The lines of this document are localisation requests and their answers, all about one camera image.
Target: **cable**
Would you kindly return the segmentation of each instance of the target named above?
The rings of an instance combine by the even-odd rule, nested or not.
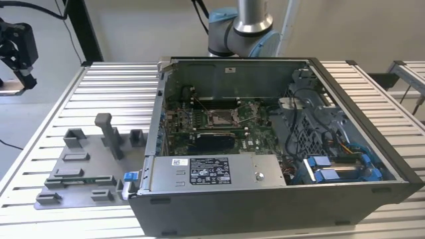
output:
[[[0,1],[0,8],[5,7],[5,6],[20,6],[20,7],[27,7],[31,8],[33,10],[37,10],[40,12],[44,12],[47,14],[49,14],[51,16],[56,17],[60,20],[67,20],[68,18],[68,6],[69,6],[69,2],[71,0],[67,1],[65,3],[65,10],[64,10],[64,16],[53,13],[51,10],[32,4],[28,2],[23,2],[23,1]]]
[[[201,8],[201,10],[204,12],[204,15],[205,15],[207,19],[209,19],[211,18],[211,14],[208,13],[208,9],[205,7],[204,1],[203,0],[196,0],[196,1],[197,1],[199,5],[200,5],[200,8]]]
[[[5,146],[9,146],[9,147],[12,147],[12,148],[16,148],[16,149],[24,150],[21,147],[17,147],[17,146],[15,146],[15,145],[12,145],[12,144],[8,144],[8,143],[7,143],[7,142],[4,142],[1,139],[0,139],[0,143],[3,143]]]
[[[192,4],[193,4],[193,7],[195,7],[195,11],[197,12],[197,15],[199,15],[199,18],[200,18],[200,21],[201,21],[204,30],[205,30],[207,35],[208,35],[208,33],[209,33],[209,32],[208,32],[208,28],[207,28],[207,26],[205,26],[205,24],[204,24],[204,22],[203,22],[203,18],[201,18],[201,15],[200,15],[200,10],[199,10],[199,6],[197,6],[197,4],[196,4],[196,0],[192,0]]]
[[[413,109],[412,115],[414,115],[414,114],[417,113],[418,108],[420,108],[420,105],[414,106],[414,109]]]
[[[67,4],[65,4],[65,11],[64,11],[64,12],[67,12],[67,6],[68,6],[68,3],[69,3],[71,1],[72,1],[72,0],[68,0],[68,1],[67,1]],[[55,0],[55,3],[56,3],[56,7],[57,7],[57,10],[59,10],[59,13],[61,14],[61,11],[60,11],[60,7],[59,7],[57,0]],[[76,49],[75,44],[73,44],[72,34],[71,34],[71,30],[69,30],[69,28],[68,28],[68,25],[67,25],[65,19],[63,19],[63,22],[64,22],[65,28],[67,28],[67,30],[68,30],[69,39],[71,39],[71,44],[72,44],[72,48],[73,48],[75,54],[76,54],[76,55],[77,55],[77,57],[79,57],[79,61],[80,61],[80,65],[81,65],[81,64],[83,64],[81,57],[80,57],[80,55],[79,55],[77,49]]]
[[[406,92],[405,92],[404,96],[401,97],[400,104],[401,104],[401,103],[404,102],[404,100],[405,100],[405,97],[406,97],[406,94],[408,94],[408,92],[409,92],[410,87],[412,87],[412,86],[408,87]]]
[[[353,153],[344,144],[341,144],[341,146],[349,153]]]
[[[347,145],[347,147],[360,148],[363,151],[365,151],[365,153],[367,153],[367,155],[369,156],[369,158],[370,158],[372,160],[374,160],[373,155],[372,155],[372,153],[370,153],[370,151],[369,151],[369,149],[368,149],[367,147],[361,146],[361,145],[357,144],[357,143],[351,143],[351,144]]]

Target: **black power cable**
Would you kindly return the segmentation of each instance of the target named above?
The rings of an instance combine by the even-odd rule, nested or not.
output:
[[[205,24],[204,24],[204,22],[203,22],[203,18],[201,18],[199,6],[197,6],[196,2],[197,2],[197,0],[192,0],[192,4],[193,4],[195,11],[197,12],[200,22],[201,22],[201,24],[203,24],[204,30],[205,30],[207,35],[208,35],[208,33],[209,33],[209,32],[208,32],[208,28],[207,28],[207,26],[205,26]]]
[[[72,0],[68,0],[67,3],[65,3],[65,10],[64,10],[64,15],[59,15],[56,13],[53,13],[51,10],[32,4],[32,3],[28,3],[28,2],[23,2],[23,1],[0,1],[0,8],[5,7],[5,6],[20,6],[20,7],[27,7],[27,8],[31,8],[33,10],[37,10],[40,12],[44,12],[47,14],[49,14],[51,16],[56,17],[57,19],[60,20],[67,20],[68,18],[68,7],[69,7],[69,2]]]
[[[57,10],[59,10],[59,13],[61,14],[57,0],[55,0],[55,3],[56,3],[56,7],[57,7]],[[73,44],[72,34],[71,34],[69,27],[68,27],[68,25],[67,25],[65,19],[63,19],[63,22],[64,22],[64,25],[65,25],[65,28],[67,28],[67,31],[68,31],[68,34],[69,34],[69,39],[71,39],[72,48],[73,48],[75,54],[76,54],[77,57],[79,57],[79,61],[80,61],[80,65],[81,65],[81,64],[83,64],[81,57],[80,57],[80,55],[79,55],[77,49],[76,49],[75,44]]]
[[[293,101],[293,118],[292,118],[292,125],[291,125],[291,128],[289,128],[289,135],[288,135],[287,140],[285,140],[285,150],[287,150],[287,153],[288,153],[296,160],[299,160],[299,161],[301,161],[301,159],[299,158],[299,155],[296,154],[297,152],[296,152],[296,153],[292,153],[292,152],[289,151],[289,140],[291,140],[291,137],[292,137],[293,132],[295,132],[295,127],[296,127],[296,125],[297,125],[297,111],[299,111],[299,109],[297,109],[297,104],[296,104],[296,102],[295,102],[295,99],[297,98],[300,101],[303,101],[303,100],[296,96],[297,92],[301,91],[301,90],[315,91],[315,90],[311,89],[311,88],[300,88],[300,89],[297,89],[297,90],[293,92],[293,94],[292,94],[292,101]]]
[[[401,104],[401,103],[404,102],[404,100],[405,100],[405,97],[406,97],[406,94],[408,94],[408,92],[409,92],[410,87],[412,87],[412,86],[408,87],[406,92],[405,92],[404,96],[401,97],[400,104]]]
[[[418,111],[418,108],[420,108],[420,105],[414,106],[414,109],[413,109],[412,115],[416,115],[416,113],[417,113],[417,111]]]
[[[205,7],[204,1],[203,0],[196,0],[196,1],[197,1],[199,5],[200,5],[200,8],[201,8],[201,10],[204,12],[204,15],[205,15],[207,19],[209,19],[211,18],[211,14],[208,13],[208,9]]]
[[[9,143],[4,142],[1,139],[0,139],[0,143],[3,143],[5,146],[9,146],[9,147],[12,147],[12,148],[24,150],[21,147],[17,147],[17,146],[15,146],[13,144],[9,144]]]

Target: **metal frame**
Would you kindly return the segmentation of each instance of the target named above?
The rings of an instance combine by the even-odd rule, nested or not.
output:
[[[85,61],[104,61],[84,0],[71,0],[68,16],[81,46]]]
[[[425,180],[425,133],[413,116],[359,66],[348,65],[344,61],[323,64],[408,165]],[[96,113],[105,108],[116,117],[113,124],[120,132],[136,124],[140,127],[144,118],[151,118],[152,109],[144,108],[139,100],[153,99],[156,81],[156,63],[95,63],[92,67],[80,70],[0,182],[0,205],[9,205],[0,206],[0,236],[37,238],[49,233],[55,237],[61,233],[75,238],[144,236],[129,206],[36,211],[32,204],[55,166],[55,160],[49,159],[61,152],[63,128],[83,125],[91,134],[97,133],[95,126],[85,122],[92,121]],[[244,233],[227,237],[299,238],[303,234],[303,238],[331,239],[418,238],[425,235],[424,208],[425,188],[402,203],[380,207],[356,226]]]
[[[289,0],[284,24],[283,24],[283,28],[280,32],[280,43],[277,46],[276,57],[284,56],[285,54],[289,41],[291,41],[291,35],[292,35],[293,25],[296,22],[296,17],[300,10],[300,5],[301,5],[300,0]]]
[[[394,61],[389,68],[400,78],[425,96],[425,62],[422,61]]]

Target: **white label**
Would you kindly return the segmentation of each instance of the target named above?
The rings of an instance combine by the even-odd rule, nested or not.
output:
[[[187,166],[189,164],[189,160],[187,158],[173,158],[172,165],[173,166]]]

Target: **blue tab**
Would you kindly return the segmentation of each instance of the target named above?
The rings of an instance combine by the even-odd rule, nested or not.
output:
[[[382,180],[382,173],[380,172],[380,170],[377,168],[373,168],[370,170],[370,175],[361,177],[361,179],[364,179],[368,182],[381,181]]]
[[[328,156],[313,156],[317,167],[331,167],[332,163]]]
[[[361,159],[363,159],[367,167],[372,166],[372,161],[370,161],[370,158],[369,158],[369,156],[367,154],[361,155]]]
[[[124,182],[136,182],[139,178],[137,172],[127,172],[124,174]]]
[[[307,162],[308,162],[308,165],[309,165],[311,167],[315,167],[315,166],[316,166],[316,161],[315,161],[315,158],[313,158],[313,157],[309,157],[309,158],[307,159]]]
[[[320,170],[321,175],[324,176],[325,181],[340,179],[340,176],[335,169],[323,169]]]
[[[320,171],[315,172],[315,178],[316,178],[317,183],[323,183],[324,180],[325,180],[323,175],[321,175],[321,173],[320,173]]]

